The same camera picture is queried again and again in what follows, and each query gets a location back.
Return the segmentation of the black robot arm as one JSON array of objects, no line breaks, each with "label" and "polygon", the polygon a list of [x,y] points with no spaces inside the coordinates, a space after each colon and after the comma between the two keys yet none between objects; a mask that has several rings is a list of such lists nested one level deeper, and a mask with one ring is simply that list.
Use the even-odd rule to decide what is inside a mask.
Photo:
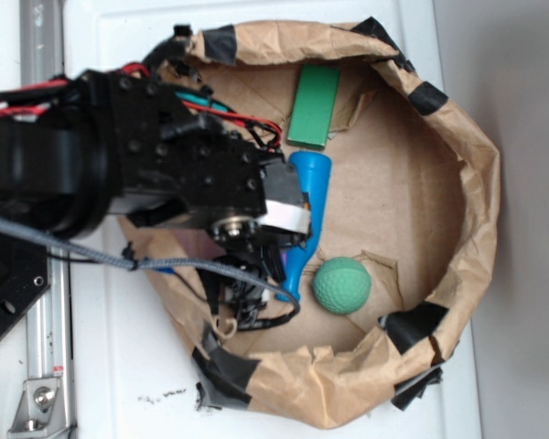
[{"label": "black robot arm", "polygon": [[[313,233],[281,140],[276,123],[139,64],[0,92],[0,234],[130,271],[193,267],[211,311],[228,305],[241,331],[281,326],[300,310],[282,255]],[[202,230],[223,255],[167,262],[73,243],[109,215]]]}]

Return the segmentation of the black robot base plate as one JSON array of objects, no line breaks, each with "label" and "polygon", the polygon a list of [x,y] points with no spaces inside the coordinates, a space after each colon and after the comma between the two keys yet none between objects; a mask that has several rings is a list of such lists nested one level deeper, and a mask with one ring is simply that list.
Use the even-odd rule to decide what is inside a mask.
[{"label": "black robot base plate", "polygon": [[0,234],[0,341],[49,287],[47,249]]}]

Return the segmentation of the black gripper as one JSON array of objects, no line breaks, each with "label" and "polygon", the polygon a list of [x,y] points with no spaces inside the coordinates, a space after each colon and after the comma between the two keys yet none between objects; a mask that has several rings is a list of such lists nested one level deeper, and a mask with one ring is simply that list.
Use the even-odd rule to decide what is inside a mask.
[{"label": "black gripper", "polygon": [[266,214],[247,229],[258,242],[243,252],[228,251],[216,259],[262,280],[272,278],[285,290],[276,297],[293,304],[293,310],[286,315],[260,318],[267,302],[266,289],[241,279],[223,279],[225,303],[234,311],[240,331],[277,327],[298,313],[300,275],[312,255],[310,166],[311,160],[305,155],[291,155],[288,163],[267,164],[261,170]]}]

